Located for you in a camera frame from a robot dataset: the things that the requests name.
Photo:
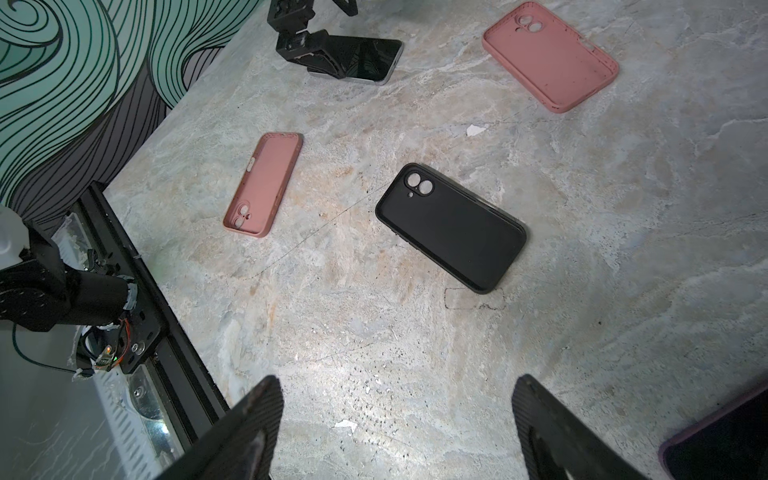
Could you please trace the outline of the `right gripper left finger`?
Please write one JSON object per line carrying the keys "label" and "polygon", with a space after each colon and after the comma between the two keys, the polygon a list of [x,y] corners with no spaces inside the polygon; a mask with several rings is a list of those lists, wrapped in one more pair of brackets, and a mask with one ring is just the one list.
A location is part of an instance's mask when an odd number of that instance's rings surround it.
{"label": "right gripper left finger", "polygon": [[159,477],[268,480],[283,409],[279,379],[264,377]]}

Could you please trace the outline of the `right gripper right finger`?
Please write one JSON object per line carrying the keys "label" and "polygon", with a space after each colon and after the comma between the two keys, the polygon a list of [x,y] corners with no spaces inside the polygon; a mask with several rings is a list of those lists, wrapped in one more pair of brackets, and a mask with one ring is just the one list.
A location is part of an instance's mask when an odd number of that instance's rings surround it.
{"label": "right gripper right finger", "polygon": [[512,410],[531,479],[642,479],[537,379],[519,377]]}

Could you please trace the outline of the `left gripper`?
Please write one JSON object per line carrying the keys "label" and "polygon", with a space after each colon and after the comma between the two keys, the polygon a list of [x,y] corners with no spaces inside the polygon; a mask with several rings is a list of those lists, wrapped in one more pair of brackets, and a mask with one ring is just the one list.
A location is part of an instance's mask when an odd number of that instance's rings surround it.
{"label": "left gripper", "polygon": [[357,37],[330,35],[326,30],[310,32],[315,17],[309,0],[272,0],[267,22],[278,33],[277,53],[292,63],[353,63],[360,58]]}

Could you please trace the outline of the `black phone case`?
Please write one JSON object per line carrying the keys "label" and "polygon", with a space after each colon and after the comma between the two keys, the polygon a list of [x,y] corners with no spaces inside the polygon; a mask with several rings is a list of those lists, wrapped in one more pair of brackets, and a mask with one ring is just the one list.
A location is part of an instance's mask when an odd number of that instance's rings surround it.
{"label": "black phone case", "polygon": [[524,249],[517,219],[424,164],[403,166],[376,218],[464,286],[488,294]]}

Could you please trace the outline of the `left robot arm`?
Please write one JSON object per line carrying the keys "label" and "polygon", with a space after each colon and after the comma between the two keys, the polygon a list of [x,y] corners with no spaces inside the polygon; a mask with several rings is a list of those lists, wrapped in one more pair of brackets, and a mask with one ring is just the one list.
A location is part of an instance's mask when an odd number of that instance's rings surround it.
{"label": "left robot arm", "polygon": [[51,235],[109,183],[256,10],[253,1],[1,5],[1,316],[33,331],[108,324],[119,278],[76,271]]}

